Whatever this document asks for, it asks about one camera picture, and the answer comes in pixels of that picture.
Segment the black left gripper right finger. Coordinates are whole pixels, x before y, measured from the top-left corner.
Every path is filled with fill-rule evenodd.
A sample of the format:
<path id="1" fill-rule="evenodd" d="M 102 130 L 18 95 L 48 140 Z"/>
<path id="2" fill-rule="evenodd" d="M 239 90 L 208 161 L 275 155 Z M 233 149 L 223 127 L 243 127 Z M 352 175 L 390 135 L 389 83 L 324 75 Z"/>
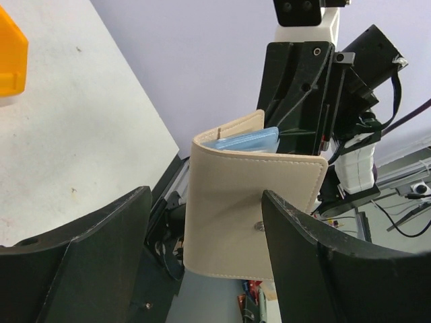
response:
<path id="1" fill-rule="evenodd" d="M 261 199 L 283 322 L 429 322 L 430 253 L 343 233 L 271 190 Z"/>

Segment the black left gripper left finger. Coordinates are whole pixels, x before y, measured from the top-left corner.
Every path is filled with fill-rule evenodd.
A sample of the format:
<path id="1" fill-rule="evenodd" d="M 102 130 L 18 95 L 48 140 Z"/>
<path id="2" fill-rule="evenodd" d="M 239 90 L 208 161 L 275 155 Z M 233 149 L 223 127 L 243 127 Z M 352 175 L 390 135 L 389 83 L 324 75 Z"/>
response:
<path id="1" fill-rule="evenodd" d="M 1 248 L 2 322 L 124 322 L 152 206 L 140 186 Z"/>

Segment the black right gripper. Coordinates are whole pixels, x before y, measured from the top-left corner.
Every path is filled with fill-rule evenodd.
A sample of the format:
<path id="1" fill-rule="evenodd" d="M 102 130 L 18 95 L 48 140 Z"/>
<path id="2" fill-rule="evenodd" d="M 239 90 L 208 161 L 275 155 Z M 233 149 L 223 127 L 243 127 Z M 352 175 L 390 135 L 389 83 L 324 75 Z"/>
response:
<path id="1" fill-rule="evenodd" d="M 408 62 L 374 24 L 343 51 L 354 53 L 355 58 L 345 74 L 333 138 L 346 144 L 391 125 L 401 105 L 399 72 Z M 321 153 L 334 52 L 334 45 L 326 41 L 267 45 L 257 108 L 265 112 L 265 128 L 279 129 L 278 153 Z M 371 115 L 371 109 L 379 103 L 374 90 L 388 80 L 393 85 L 393 108 L 390 119 L 382 122 Z"/>

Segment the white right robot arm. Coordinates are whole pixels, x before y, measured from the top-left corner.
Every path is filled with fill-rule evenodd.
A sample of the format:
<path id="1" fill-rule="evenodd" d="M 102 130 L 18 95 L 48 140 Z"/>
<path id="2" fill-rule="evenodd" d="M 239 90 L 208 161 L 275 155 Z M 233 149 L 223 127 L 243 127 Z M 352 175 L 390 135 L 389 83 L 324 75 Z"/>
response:
<path id="1" fill-rule="evenodd" d="M 318 214 L 334 217 L 379 195 L 374 150 L 388 122 L 372 108 L 375 89 L 393 85 L 393 112 L 401 104 L 399 72 L 407 60 L 376 26 L 342 51 L 328 41 L 267 45 L 258 108 L 277 127 L 280 153 L 319 155 L 331 149 Z"/>

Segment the beige leather card holder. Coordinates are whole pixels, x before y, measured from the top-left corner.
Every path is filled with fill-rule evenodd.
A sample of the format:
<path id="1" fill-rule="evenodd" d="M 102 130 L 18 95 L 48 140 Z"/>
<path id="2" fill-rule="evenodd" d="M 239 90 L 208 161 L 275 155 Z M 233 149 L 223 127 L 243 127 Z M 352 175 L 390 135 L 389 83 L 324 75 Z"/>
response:
<path id="1" fill-rule="evenodd" d="M 272 190 L 310 213 L 328 169 L 322 156 L 220 151 L 206 143 L 263 128 L 265 113 L 251 114 L 193 138 L 185 214 L 188 271 L 207 277 L 271 281 L 273 273 L 261 199 Z"/>

